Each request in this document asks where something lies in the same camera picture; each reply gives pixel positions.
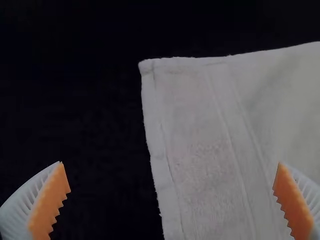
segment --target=black background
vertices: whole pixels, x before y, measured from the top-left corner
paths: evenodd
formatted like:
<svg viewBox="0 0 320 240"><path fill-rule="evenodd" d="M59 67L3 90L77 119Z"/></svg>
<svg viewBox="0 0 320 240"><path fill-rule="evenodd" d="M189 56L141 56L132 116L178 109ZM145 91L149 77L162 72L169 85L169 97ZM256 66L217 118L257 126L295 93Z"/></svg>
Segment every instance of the black background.
<svg viewBox="0 0 320 240"><path fill-rule="evenodd" d="M52 240L163 239L138 62L318 41L319 8L300 2L1 1L0 204L62 161Z"/></svg>

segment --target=white towel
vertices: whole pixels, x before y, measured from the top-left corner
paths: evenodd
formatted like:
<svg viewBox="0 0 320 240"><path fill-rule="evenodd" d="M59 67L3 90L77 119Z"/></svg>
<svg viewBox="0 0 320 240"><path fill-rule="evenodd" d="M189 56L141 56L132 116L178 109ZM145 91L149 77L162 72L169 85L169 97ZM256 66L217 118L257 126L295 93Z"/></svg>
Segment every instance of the white towel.
<svg viewBox="0 0 320 240"><path fill-rule="evenodd" d="M320 43L139 64L166 240L286 240L278 161L320 184Z"/></svg>

